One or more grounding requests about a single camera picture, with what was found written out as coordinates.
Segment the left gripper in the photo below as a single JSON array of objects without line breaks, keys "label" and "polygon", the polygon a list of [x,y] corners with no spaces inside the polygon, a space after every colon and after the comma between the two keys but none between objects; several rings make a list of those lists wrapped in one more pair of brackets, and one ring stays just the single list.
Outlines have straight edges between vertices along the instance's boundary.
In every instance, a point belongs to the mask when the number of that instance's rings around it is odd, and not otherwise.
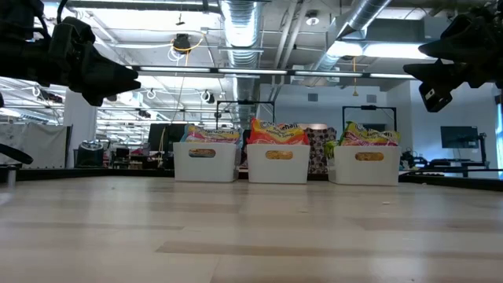
[{"label": "left gripper", "polygon": [[68,86],[96,107],[107,97],[140,88],[135,70],[108,59],[91,60],[95,39],[89,24],[65,17],[53,29],[42,85]]}]

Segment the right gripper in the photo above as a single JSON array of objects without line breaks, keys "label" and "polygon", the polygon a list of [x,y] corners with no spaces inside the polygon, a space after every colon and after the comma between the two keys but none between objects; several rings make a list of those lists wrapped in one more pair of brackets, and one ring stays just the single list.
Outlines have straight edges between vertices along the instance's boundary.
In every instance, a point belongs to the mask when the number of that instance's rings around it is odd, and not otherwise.
[{"label": "right gripper", "polygon": [[503,7],[472,7],[469,15],[455,17],[439,40],[418,47],[429,57],[448,60],[461,59],[475,48],[468,64],[444,64],[437,60],[430,64],[405,64],[404,72],[428,85],[460,85],[466,75],[472,88],[494,83],[503,89]]}]

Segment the blue beef ramen packet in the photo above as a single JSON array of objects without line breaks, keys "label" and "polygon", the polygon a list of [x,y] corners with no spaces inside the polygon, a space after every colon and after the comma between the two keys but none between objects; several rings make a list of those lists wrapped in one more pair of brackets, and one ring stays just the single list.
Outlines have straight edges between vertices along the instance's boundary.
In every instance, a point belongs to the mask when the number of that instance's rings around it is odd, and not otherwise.
[{"label": "blue beef ramen packet", "polygon": [[235,129],[205,129],[188,124],[180,142],[195,143],[230,143],[240,144],[241,131]]}]

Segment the orange chicken ramen packet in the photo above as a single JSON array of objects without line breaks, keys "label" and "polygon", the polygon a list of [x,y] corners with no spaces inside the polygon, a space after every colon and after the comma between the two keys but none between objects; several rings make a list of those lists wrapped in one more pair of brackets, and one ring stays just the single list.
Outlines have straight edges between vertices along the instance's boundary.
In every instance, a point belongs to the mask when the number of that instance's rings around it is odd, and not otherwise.
[{"label": "orange chicken ramen packet", "polygon": [[254,118],[248,144],[309,145],[306,132],[297,123],[272,123]]}]

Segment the white pillar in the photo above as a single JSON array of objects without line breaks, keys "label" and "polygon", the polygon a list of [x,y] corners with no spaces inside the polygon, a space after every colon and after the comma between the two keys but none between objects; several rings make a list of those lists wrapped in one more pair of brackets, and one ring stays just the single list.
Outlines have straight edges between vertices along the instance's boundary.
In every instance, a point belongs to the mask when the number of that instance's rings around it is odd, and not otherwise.
[{"label": "white pillar", "polygon": [[71,127],[68,145],[68,163],[74,163],[74,150],[81,142],[95,139],[97,128],[97,108],[88,104],[80,93],[65,91],[64,125]]}]

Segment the black round container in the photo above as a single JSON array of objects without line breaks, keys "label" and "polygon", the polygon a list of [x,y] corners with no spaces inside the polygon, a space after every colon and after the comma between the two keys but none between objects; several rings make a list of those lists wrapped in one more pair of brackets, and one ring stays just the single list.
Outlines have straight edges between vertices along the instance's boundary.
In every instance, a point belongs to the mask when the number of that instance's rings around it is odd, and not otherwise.
[{"label": "black round container", "polygon": [[76,167],[103,167],[104,147],[97,141],[83,141],[77,149]]}]

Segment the black desk monitor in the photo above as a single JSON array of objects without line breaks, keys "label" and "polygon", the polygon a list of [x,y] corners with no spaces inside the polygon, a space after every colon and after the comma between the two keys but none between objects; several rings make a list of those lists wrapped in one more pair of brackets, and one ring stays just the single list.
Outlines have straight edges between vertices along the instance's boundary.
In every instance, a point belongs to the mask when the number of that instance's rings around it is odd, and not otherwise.
[{"label": "black desk monitor", "polygon": [[172,152],[173,144],[185,133],[185,124],[153,123],[150,125],[148,143],[151,151]]}]

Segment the white fabric screen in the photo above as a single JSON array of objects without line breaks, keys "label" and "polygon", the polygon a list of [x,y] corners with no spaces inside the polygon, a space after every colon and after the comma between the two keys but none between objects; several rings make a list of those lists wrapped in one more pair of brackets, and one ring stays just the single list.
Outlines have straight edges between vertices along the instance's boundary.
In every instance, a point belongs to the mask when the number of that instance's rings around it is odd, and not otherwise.
[{"label": "white fabric screen", "polygon": [[33,158],[29,169],[62,169],[66,161],[67,127],[29,123],[24,151]]}]

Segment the black ceiling-hung device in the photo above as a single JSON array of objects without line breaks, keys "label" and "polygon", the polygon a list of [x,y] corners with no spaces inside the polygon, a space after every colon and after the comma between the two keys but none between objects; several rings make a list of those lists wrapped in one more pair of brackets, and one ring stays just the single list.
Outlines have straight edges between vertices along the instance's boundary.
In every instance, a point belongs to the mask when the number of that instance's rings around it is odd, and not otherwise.
[{"label": "black ceiling-hung device", "polygon": [[177,34],[172,42],[172,49],[179,54],[189,53],[191,51],[191,43],[188,34]]}]

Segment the black curved bar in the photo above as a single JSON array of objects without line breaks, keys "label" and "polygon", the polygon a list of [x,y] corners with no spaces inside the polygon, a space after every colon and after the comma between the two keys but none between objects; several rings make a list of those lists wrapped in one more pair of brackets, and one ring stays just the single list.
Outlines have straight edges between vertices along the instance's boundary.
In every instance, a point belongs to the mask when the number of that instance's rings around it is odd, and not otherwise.
[{"label": "black curved bar", "polygon": [[27,153],[24,153],[19,149],[15,149],[11,146],[4,145],[1,143],[0,143],[0,153],[22,164],[32,164],[32,162],[34,161],[33,158],[29,156]]}]

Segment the white plastic bin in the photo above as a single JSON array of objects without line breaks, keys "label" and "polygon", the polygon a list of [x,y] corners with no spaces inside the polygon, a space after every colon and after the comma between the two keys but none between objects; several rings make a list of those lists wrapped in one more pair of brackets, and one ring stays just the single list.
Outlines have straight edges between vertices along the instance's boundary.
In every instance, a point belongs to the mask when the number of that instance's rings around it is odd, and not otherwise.
[{"label": "white plastic bin", "polygon": [[340,185],[396,186],[401,156],[398,146],[336,146],[329,180]]},{"label": "white plastic bin", "polygon": [[177,182],[233,182],[238,176],[239,148],[233,143],[176,142]]},{"label": "white plastic bin", "polygon": [[305,184],[310,146],[250,144],[248,180],[253,183]]}]

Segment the long ceiling light strip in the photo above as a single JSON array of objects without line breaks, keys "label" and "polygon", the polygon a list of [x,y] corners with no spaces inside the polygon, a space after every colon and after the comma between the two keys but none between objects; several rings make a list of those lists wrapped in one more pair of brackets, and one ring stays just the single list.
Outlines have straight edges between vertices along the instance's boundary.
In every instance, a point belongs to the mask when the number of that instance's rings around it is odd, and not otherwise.
[{"label": "long ceiling light strip", "polygon": [[354,78],[354,79],[398,79],[414,80],[412,75],[375,73],[375,72],[340,72],[340,71],[304,71],[304,70],[280,70],[280,69],[260,69],[260,68],[210,68],[210,67],[186,67],[186,66],[143,66],[127,65],[131,70],[135,70],[142,75],[151,73],[152,75],[162,75],[168,73],[187,74],[226,74],[226,75],[281,75],[281,76],[308,76],[326,78]]}]

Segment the dotted patterned fabric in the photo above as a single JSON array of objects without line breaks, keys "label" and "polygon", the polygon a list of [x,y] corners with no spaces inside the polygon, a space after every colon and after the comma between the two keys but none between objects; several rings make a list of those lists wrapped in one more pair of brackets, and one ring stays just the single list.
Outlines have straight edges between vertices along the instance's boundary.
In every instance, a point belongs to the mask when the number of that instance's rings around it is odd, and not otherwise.
[{"label": "dotted patterned fabric", "polygon": [[336,129],[328,127],[323,130],[307,128],[305,130],[310,146],[309,174],[327,174],[328,165],[325,155],[325,144],[336,140]]}]

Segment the dark wall monitor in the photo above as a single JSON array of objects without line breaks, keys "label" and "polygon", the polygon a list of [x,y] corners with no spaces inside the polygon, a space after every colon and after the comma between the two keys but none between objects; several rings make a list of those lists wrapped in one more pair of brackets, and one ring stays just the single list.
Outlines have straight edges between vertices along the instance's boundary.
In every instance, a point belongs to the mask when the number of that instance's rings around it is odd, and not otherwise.
[{"label": "dark wall monitor", "polygon": [[479,133],[477,127],[441,126],[441,143],[444,149],[477,149]]}]

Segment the black table edge rail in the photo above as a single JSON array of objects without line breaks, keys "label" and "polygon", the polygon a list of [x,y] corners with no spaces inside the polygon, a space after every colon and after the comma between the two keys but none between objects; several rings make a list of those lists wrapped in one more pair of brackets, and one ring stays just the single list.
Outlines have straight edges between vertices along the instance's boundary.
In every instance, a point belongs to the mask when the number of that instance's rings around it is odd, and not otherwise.
[{"label": "black table edge rail", "polygon": [[106,168],[74,168],[74,169],[20,169],[17,181],[38,181],[62,178],[91,177],[174,177],[174,170],[134,170]]}]

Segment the black rectangular frame stand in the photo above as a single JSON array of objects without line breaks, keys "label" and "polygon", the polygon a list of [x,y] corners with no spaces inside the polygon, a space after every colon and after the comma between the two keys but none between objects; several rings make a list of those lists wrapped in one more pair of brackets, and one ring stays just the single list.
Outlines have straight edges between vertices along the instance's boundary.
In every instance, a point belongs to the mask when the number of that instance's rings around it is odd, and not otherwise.
[{"label": "black rectangular frame stand", "polygon": [[[363,114],[363,121],[353,121],[347,118],[346,111],[355,110],[358,114]],[[348,121],[362,124],[367,129],[378,131],[397,131],[398,115],[395,107],[381,107],[376,105],[343,106],[342,108],[343,131]]]},{"label": "black rectangular frame stand", "polygon": [[[259,110],[261,107],[271,108],[272,118],[270,122],[276,121],[275,103],[273,101],[251,101],[251,100],[235,100],[235,101],[217,101],[215,117],[215,129],[235,129],[241,131],[241,144],[246,144],[250,137],[251,121],[259,118]],[[224,114],[230,115],[230,128],[221,127],[221,120]]]}]

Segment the silver spiral air duct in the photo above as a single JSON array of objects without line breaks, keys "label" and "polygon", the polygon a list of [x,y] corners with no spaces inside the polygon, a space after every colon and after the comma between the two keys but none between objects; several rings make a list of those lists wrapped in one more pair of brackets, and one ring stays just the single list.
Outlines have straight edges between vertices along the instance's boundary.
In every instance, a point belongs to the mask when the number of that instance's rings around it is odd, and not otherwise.
[{"label": "silver spiral air duct", "polygon": [[359,57],[361,44],[345,42],[344,38],[363,40],[367,29],[392,0],[353,0],[345,13],[335,17],[325,36],[325,51],[310,67],[310,71],[332,72],[336,63],[344,57]]},{"label": "silver spiral air duct", "polygon": [[[226,46],[231,68],[257,69],[259,67],[259,28],[262,5],[247,0],[220,0],[223,15]],[[233,99],[235,101],[258,101],[259,82],[257,79],[234,76]],[[233,104],[236,125],[249,128],[251,116],[256,113],[256,106]]]}]

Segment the black table frame rail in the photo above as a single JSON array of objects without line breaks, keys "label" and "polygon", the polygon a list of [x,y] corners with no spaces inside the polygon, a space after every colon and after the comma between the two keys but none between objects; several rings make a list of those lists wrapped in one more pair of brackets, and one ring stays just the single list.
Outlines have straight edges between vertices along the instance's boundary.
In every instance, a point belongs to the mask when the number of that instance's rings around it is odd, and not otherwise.
[{"label": "black table frame rail", "polygon": [[400,173],[399,182],[476,189],[503,193],[503,180],[496,178],[471,178],[469,172],[497,172],[500,169],[439,168]]}]

